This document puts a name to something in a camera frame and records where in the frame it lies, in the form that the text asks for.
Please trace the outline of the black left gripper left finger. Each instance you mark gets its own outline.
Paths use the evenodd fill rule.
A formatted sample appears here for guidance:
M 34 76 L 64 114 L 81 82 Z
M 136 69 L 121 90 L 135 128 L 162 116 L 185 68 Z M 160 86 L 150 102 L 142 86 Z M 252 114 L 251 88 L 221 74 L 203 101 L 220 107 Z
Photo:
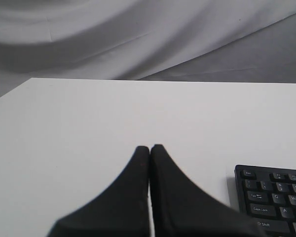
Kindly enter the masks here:
M 138 146 L 120 175 L 95 199 L 60 218 L 50 237 L 148 237 L 149 148 Z

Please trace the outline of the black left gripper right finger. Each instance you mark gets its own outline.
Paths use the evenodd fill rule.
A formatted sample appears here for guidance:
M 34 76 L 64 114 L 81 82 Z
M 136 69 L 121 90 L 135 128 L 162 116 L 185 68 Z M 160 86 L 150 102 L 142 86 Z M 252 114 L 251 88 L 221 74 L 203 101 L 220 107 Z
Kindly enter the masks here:
M 217 201 L 194 184 L 163 145 L 154 145 L 149 185 L 157 237 L 262 237 L 257 222 Z

